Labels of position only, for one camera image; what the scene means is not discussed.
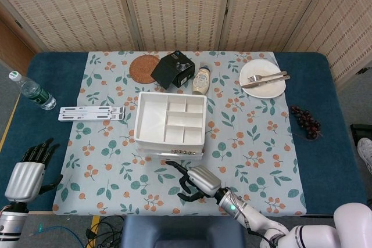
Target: rattan placemat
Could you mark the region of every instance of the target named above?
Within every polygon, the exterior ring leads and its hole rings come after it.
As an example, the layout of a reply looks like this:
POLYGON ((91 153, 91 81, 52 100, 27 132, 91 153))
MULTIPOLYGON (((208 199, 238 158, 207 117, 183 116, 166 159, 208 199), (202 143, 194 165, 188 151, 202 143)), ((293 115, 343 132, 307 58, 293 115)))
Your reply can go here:
POLYGON ((140 84, 150 84, 155 80, 151 73, 159 63, 159 58, 152 55, 142 55, 132 61, 129 67, 131 78, 140 84))

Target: blue chair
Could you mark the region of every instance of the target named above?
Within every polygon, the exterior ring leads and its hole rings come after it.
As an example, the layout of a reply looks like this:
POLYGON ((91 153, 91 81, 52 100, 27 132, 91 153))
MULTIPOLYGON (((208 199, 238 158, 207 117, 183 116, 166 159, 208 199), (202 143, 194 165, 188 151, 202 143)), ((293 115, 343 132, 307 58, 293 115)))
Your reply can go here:
POLYGON ((245 248, 244 228, 231 217, 128 216, 121 248, 245 248))

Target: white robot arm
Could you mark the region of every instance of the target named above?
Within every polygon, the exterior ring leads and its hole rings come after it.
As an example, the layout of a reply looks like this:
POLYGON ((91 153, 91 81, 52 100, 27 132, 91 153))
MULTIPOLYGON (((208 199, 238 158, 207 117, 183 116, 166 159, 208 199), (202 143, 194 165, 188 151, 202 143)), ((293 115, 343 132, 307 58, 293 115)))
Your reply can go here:
POLYGON ((32 202, 38 195, 55 188, 61 181, 62 175, 49 185, 42 186, 45 169, 59 144, 51 146, 53 139, 48 139, 38 146, 29 148, 21 162, 13 169, 5 191, 10 205, 0 211, 0 248, 16 247, 22 233, 24 222, 28 216, 27 203, 32 202))
POLYGON ((222 188, 221 181, 204 166, 187 170, 174 161, 166 164, 178 169, 184 176, 182 188, 191 193, 186 181, 198 192, 192 196, 178 196, 193 202, 201 197, 214 197, 217 204, 237 220, 249 233, 263 238, 260 248, 368 248, 372 247, 372 211, 359 203, 344 204, 334 214, 335 228, 327 225, 297 226, 290 232, 282 224, 272 221, 235 195, 222 188), (262 236, 257 231, 264 230, 262 236))

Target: silver knife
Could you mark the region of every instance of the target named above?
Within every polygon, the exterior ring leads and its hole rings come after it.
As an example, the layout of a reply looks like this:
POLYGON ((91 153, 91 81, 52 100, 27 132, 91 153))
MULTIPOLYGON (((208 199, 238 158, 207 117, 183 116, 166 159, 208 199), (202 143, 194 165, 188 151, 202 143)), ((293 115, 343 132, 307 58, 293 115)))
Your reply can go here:
POLYGON ((260 85, 263 85, 263 84, 268 84, 268 83, 271 83, 271 82, 277 82, 277 81, 284 81, 284 80, 289 80, 291 78, 291 76, 289 75, 285 75, 285 76, 282 76, 280 78, 273 78, 271 80, 267 80, 267 81, 257 81, 257 82, 252 82, 250 84, 245 84, 245 85, 242 85, 242 88, 253 88, 253 87, 258 87, 260 85))

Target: silver fork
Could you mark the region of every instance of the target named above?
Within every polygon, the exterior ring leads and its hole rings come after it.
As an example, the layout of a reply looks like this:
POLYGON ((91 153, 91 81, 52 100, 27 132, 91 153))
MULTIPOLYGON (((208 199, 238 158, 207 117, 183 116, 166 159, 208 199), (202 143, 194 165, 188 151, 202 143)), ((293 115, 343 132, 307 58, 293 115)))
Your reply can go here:
POLYGON ((282 72, 272 74, 272 75, 268 75, 268 76, 253 75, 253 76, 248 78, 248 82, 259 81, 262 78, 268 78, 268 77, 274 77, 274 76, 284 76, 284 75, 287 75, 287 71, 282 71, 282 72))

